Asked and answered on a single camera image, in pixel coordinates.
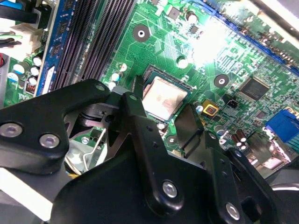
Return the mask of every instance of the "capacitor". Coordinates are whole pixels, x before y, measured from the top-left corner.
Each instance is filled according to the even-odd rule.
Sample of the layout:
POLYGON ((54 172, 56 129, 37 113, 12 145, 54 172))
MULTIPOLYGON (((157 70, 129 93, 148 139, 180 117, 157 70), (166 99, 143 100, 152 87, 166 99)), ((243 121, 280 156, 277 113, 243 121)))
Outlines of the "capacitor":
POLYGON ((116 71, 115 73, 112 74, 111 80, 114 82, 118 82, 122 76, 122 73, 120 71, 116 71))
POLYGON ((196 15, 194 12, 192 12, 192 11, 188 11, 188 12, 186 13, 186 20, 187 20, 188 22, 190 22, 190 23, 197 23, 197 21, 198 21, 198 17, 197 17, 197 15, 196 15))
POLYGON ((247 138, 245 133, 242 129, 238 129, 236 132, 236 135, 238 136, 238 139, 240 139, 241 142, 246 142, 247 138))
POLYGON ((159 123, 157 124, 157 128, 158 128, 159 130, 163 130, 163 129, 166 128, 166 124, 164 124, 164 123, 162 123, 162 122, 159 122, 159 123))
POLYGON ((43 52, 40 52, 37 55, 35 55, 33 57, 32 61, 35 66, 41 67, 41 65, 43 63, 43 52))
POLYGON ((7 74, 7 78, 8 78, 11 82, 13 82, 13 83, 16 83, 16 82, 19 81, 19 77, 18 77, 15 73, 13 73, 13 72, 9 72, 9 73, 7 74))
POLYGON ((31 67, 30 72, 31 72, 31 74, 33 76, 38 76, 38 74, 39 74, 39 67, 37 67, 37 66, 31 67))
POLYGON ((181 56, 177 59, 177 66, 180 69, 185 69, 187 68, 189 62, 187 59, 185 59, 185 57, 181 56))
POLYGON ((217 133, 219 136, 223 136, 225 134, 224 127, 222 125, 216 125, 214 127, 214 131, 217 133))
POLYGON ((116 83, 115 82, 110 82, 108 83, 108 88, 110 89, 110 91, 112 91, 112 89, 116 87, 116 83))
POLYGON ((240 140, 239 140, 239 138, 238 138, 238 136, 236 134, 233 134, 232 137, 231 137, 231 139, 234 141, 234 143, 236 144, 236 146, 239 147, 239 146, 242 145, 242 143, 240 142, 240 140))
POLYGON ((199 101, 195 101, 193 103, 193 105, 195 106, 196 112, 199 114, 204 110, 204 107, 201 105, 201 103, 199 101))
POLYGON ((241 150, 245 150, 246 149, 246 145, 245 144, 242 144, 241 145, 241 150))
POLYGON ((28 62, 19 62, 13 66, 13 69, 17 75, 23 76, 26 71, 30 70, 30 64, 28 62))
POLYGON ((30 76, 28 78, 28 82, 31 84, 31 85, 36 85, 37 84, 37 78, 35 76, 30 76))

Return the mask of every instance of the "metal wire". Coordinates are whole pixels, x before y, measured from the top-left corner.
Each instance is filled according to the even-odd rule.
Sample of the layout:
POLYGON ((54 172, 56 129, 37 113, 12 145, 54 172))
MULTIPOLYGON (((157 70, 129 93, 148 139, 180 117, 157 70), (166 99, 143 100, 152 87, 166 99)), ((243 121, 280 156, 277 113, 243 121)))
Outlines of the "metal wire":
POLYGON ((74 171, 75 174, 81 175, 82 173, 69 161, 67 157, 64 158, 66 164, 74 171))
POLYGON ((103 136, 104 136, 105 133, 106 133, 106 129, 104 129, 104 130, 102 131, 102 133, 101 133, 101 135, 99 136, 99 139, 97 140, 97 143, 96 143, 95 146, 93 147, 92 151, 89 152, 89 153, 85 153, 85 154, 83 154, 83 162, 84 162, 84 167, 85 167, 86 170, 89 170, 88 167, 87 167, 86 156, 88 156, 88 155, 92 155, 92 154, 94 153, 94 151, 97 149, 97 147, 98 147, 99 143, 101 142, 101 140, 102 140, 102 138, 103 138, 103 136))

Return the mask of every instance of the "yellow component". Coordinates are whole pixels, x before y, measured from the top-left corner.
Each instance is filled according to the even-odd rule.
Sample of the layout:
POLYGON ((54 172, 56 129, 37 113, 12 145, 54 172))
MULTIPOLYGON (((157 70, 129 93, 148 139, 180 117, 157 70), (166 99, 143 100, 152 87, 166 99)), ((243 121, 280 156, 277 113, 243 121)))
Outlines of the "yellow component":
POLYGON ((203 102, 202 106, 204 107, 203 113, 209 116, 214 116, 219 111, 219 108, 215 103, 208 99, 203 102))

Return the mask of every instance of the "silver screw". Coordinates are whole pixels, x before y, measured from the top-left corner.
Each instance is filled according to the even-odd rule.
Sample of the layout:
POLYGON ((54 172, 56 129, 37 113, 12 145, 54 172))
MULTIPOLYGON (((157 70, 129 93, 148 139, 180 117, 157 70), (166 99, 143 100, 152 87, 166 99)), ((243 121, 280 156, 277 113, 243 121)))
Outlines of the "silver screw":
POLYGON ((241 153, 238 150, 235 150, 235 154, 239 157, 242 157, 241 153))
POLYGON ((96 84, 95 87, 98 89, 98 90, 101 90, 101 91, 104 91, 105 88, 99 84, 96 84))
POLYGON ((82 144, 87 145, 89 143, 89 138, 83 137, 83 138, 81 138, 81 142, 82 142, 82 144))
POLYGON ((227 203, 225 205, 226 211, 228 211, 229 215, 234 219, 234 220, 239 220, 240 219, 240 213, 238 209, 232 204, 232 203, 227 203))
POLYGON ((134 95, 130 95, 130 98, 131 98, 132 100, 137 100, 136 96, 134 96, 134 95))
POLYGON ((59 138, 53 134, 44 134, 39 139, 39 143, 45 148, 55 148, 59 145, 59 138))
POLYGON ((216 139, 216 136, 214 134, 209 132, 209 135, 211 136, 212 139, 216 139))
POLYGON ((8 138, 14 138, 19 136, 23 131, 23 128, 15 123, 6 123, 0 127, 0 135, 8 138))
POLYGON ((178 195, 176 186, 174 186, 174 184, 169 181, 165 181, 163 183, 163 191, 168 197, 171 198, 175 198, 178 195))

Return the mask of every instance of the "black metal arm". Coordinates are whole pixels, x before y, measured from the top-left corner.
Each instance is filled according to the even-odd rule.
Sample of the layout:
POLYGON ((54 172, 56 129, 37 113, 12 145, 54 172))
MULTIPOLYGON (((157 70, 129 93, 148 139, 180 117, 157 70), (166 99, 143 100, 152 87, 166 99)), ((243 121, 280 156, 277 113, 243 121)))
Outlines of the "black metal arm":
POLYGON ((191 105, 175 122, 188 161, 168 155, 143 109, 141 81, 134 83, 132 92, 109 94, 86 80, 0 111, 0 167, 41 182, 37 175, 62 166, 69 138, 107 128, 107 161, 62 188, 52 224, 299 223, 245 156, 223 153, 191 105), (250 191, 240 192, 243 185, 250 191))

